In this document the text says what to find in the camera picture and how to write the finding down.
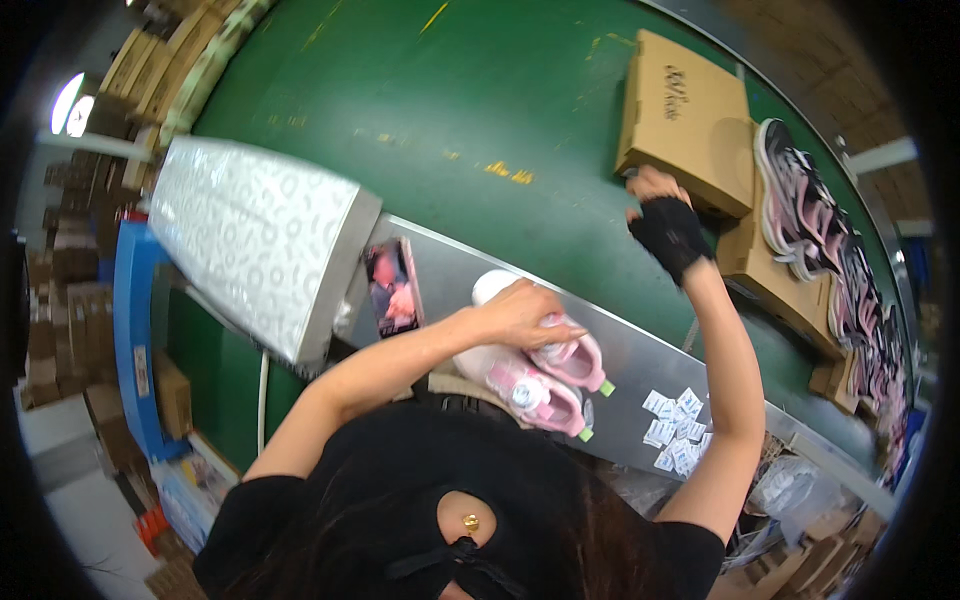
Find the yellow marking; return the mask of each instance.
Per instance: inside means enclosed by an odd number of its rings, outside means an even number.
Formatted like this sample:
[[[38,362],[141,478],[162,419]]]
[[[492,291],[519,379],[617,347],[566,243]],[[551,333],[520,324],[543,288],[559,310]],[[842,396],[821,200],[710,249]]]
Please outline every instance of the yellow marking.
[[[600,38],[595,37],[593,42],[590,43],[590,52],[587,54],[587,57],[584,60],[593,60],[593,53],[597,51],[597,46],[600,45]]]
[[[624,36],[618,36],[617,34],[607,34],[607,37],[609,37],[610,39],[615,39],[616,41],[626,46],[636,46],[635,41],[633,41],[632,39],[627,39]]]
[[[320,25],[317,26],[317,29],[313,30],[313,33],[310,34],[310,37],[308,37],[306,41],[303,43],[303,47],[300,48],[301,52],[306,50],[306,47],[312,44],[317,39],[317,36],[319,36],[320,32],[324,30],[324,27],[326,27],[326,21],[328,21],[336,11],[340,10],[340,5],[343,3],[344,3],[344,0],[338,0],[338,2],[335,5],[333,5],[333,8],[330,9],[330,12],[326,14],[326,16],[324,17],[324,20],[321,21]]]
[[[510,171],[507,169],[507,163],[502,160],[493,162],[483,169],[487,173],[493,173],[494,175],[499,175],[500,177],[509,177]]]
[[[484,167],[484,171],[487,173],[493,173],[500,177],[508,177],[510,181],[515,183],[520,183],[522,185],[529,185],[534,180],[534,174],[530,171],[524,169],[518,170],[516,173],[511,173],[510,169],[507,168],[507,163],[502,160],[497,162],[492,162],[491,164]]]
[[[438,16],[441,12],[444,11],[444,9],[446,8],[446,5],[448,5],[448,4],[450,4],[450,3],[449,3],[449,2],[444,2],[444,4],[443,4],[442,6],[440,6],[440,7],[437,9],[436,12],[433,13],[433,16],[430,17],[430,20],[427,21],[427,22],[426,22],[426,25],[423,26],[423,29],[420,30],[420,35],[421,35],[421,36],[423,35],[423,32],[426,31],[426,28],[427,28],[427,27],[430,27],[431,25],[433,25],[434,20],[436,20],[437,16]]]
[[[521,183],[523,185],[529,185],[533,180],[534,174],[529,171],[524,171],[523,169],[517,171],[514,176],[510,178],[510,181],[516,181],[517,183]]]

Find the white cable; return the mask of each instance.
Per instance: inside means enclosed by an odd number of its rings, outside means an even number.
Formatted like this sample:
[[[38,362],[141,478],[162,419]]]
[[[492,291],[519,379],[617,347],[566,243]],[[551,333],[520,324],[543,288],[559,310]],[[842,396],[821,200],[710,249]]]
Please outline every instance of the white cable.
[[[270,370],[270,358],[264,352],[260,357],[260,393],[256,399],[256,455],[263,452],[264,438],[267,437],[267,373]]]

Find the woman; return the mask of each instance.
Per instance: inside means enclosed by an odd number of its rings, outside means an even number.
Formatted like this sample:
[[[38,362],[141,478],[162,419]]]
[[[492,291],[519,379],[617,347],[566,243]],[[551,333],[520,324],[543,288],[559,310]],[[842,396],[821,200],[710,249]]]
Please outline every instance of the woman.
[[[467,348],[585,333],[540,327],[563,309],[523,279],[357,352],[303,391],[194,562],[210,597],[706,597],[759,458],[759,369],[686,192],[651,167],[627,189],[644,212],[627,211],[628,229],[700,321],[714,427],[653,523],[511,420],[390,402]]]

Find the woman's right hand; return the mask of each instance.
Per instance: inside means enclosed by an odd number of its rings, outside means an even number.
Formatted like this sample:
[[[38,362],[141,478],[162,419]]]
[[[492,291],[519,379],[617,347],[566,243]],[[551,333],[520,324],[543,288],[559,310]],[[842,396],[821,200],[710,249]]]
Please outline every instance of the woman's right hand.
[[[489,302],[470,308],[471,325],[480,331],[480,344],[503,344],[516,348],[542,348],[570,342],[587,334],[581,327],[558,324],[540,326],[544,317],[563,314],[557,295],[530,279],[519,279]]]
[[[682,286],[691,265],[702,258],[713,259],[689,194],[672,176],[650,165],[643,165],[636,177],[627,180],[627,191],[643,208],[642,216],[635,208],[627,208],[627,229]]]

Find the shoe box lid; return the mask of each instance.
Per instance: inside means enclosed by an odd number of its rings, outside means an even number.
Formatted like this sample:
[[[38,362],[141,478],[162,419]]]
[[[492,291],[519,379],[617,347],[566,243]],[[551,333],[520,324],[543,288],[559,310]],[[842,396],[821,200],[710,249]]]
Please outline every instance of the shoe box lid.
[[[754,123],[743,82],[665,37],[640,30],[625,84],[615,172],[649,163],[705,212],[754,205]]]

